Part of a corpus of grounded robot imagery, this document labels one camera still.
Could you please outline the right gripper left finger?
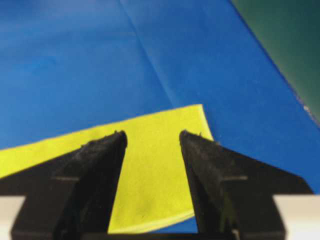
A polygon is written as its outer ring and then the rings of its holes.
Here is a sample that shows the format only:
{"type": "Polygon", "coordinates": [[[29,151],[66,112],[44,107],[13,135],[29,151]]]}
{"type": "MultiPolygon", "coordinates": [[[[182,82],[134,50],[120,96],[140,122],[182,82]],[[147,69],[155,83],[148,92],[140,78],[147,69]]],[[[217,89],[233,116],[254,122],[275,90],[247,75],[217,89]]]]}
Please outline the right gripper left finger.
{"type": "Polygon", "coordinates": [[[128,144],[124,131],[0,180],[3,240],[79,240],[110,222],[128,144]]]}

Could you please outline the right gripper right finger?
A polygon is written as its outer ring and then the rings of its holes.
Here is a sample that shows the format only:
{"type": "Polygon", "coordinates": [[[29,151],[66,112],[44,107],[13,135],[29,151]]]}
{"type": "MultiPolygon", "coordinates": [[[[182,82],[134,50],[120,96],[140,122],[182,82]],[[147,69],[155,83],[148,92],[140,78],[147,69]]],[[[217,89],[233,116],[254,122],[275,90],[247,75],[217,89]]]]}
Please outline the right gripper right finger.
{"type": "Polygon", "coordinates": [[[274,196],[313,195],[300,176],[190,133],[179,135],[198,232],[283,240],[274,196]]]}

